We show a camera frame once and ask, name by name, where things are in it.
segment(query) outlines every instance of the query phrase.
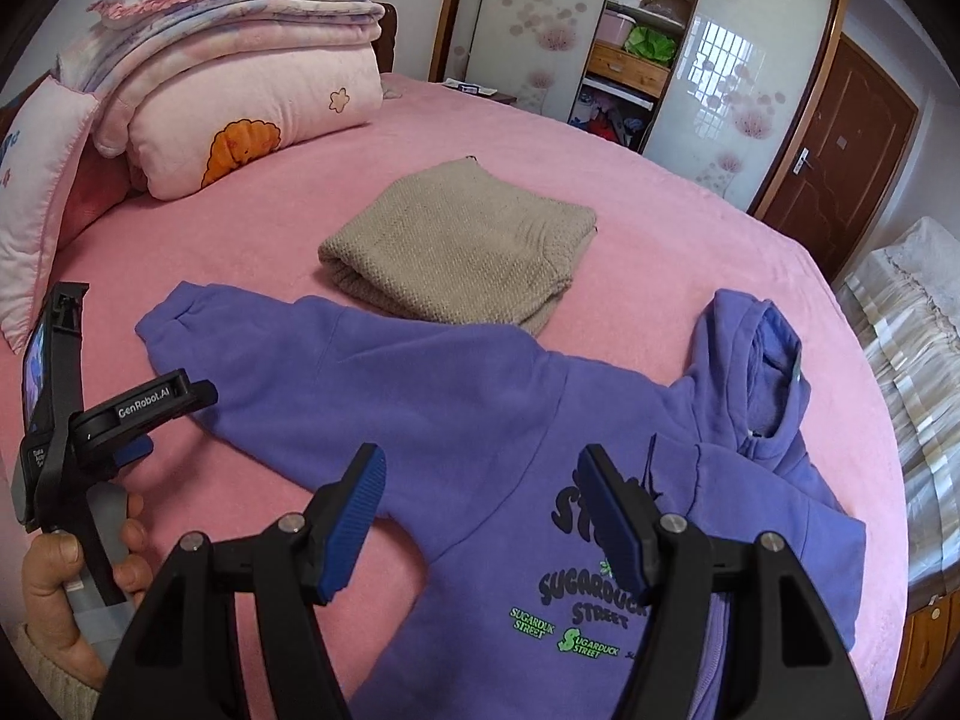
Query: green plastic bag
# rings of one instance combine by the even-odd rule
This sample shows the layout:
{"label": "green plastic bag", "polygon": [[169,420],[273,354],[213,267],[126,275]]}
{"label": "green plastic bag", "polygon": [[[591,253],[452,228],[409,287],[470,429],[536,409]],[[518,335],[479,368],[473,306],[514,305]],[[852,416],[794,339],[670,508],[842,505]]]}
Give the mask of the green plastic bag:
{"label": "green plastic bag", "polygon": [[623,45],[623,50],[652,62],[666,64],[677,53],[677,41],[649,26],[635,26]]}

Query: wardrobe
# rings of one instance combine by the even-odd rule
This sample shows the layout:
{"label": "wardrobe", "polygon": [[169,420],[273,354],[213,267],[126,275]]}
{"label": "wardrobe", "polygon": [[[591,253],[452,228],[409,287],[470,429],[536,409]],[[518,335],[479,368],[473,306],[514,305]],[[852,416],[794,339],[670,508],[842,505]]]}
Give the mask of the wardrobe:
{"label": "wardrobe", "polygon": [[748,210],[841,13],[840,0],[456,0],[435,76],[513,95]]}

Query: finger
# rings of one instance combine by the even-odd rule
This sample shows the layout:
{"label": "finger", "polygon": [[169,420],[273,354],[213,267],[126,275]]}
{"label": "finger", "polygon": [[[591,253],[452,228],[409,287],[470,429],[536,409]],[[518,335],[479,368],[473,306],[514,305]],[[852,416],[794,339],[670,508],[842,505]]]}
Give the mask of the finger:
{"label": "finger", "polygon": [[124,520],[120,526],[120,541],[131,552],[143,552],[147,548],[147,529],[138,519]]}
{"label": "finger", "polygon": [[143,512],[143,496],[139,493],[130,493],[127,496],[127,517],[140,517]]}
{"label": "finger", "polygon": [[62,588],[83,567],[83,549],[69,533],[44,533],[23,559],[21,578],[27,626],[55,647],[70,647],[80,632]]}
{"label": "finger", "polygon": [[141,555],[130,555],[113,567],[113,579],[121,590],[136,593],[146,590],[154,580],[154,572]]}

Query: stack of folded bedding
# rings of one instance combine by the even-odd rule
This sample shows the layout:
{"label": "stack of folded bedding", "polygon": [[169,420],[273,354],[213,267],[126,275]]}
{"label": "stack of folded bedding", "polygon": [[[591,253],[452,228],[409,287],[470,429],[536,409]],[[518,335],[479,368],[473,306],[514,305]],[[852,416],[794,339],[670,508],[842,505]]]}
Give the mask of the stack of folded bedding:
{"label": "stack of folded bedding", "polygon": [[373,0],[102,0],[54,77],[93,95],[104,157],[127,153],[157,199],[371,119],[383,100]]}

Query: metal screw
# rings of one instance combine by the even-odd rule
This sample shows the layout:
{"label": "metal screw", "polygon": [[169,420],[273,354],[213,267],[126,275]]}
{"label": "metal screw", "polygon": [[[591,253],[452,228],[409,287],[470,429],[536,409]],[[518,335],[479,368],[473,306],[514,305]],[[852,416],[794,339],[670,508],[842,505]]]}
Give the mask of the metal screw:
{"label": "metal screw", "polygon": [[760,545],[764,549],[769,549],[771,552],[782,552],[786,546],[784,537],[779,533],[773,533],[768,531],[760,537]]}
{"label": "metal screw", "polygon": [[680,514],[664,514],[661,517],[661,528],[667,533],[683,533],[686,530],[686,520]]}
{"label": "metal screw", "polygon": [[191,531],[181,536],[181,549],[184,552],[196,552],[203,546],[203,533]]}
{"label": "metal screw", "polygon": [[290,512],[277,520],[277,528],[283,533],[299,533],[305,524],[306,520],[299,512]]}

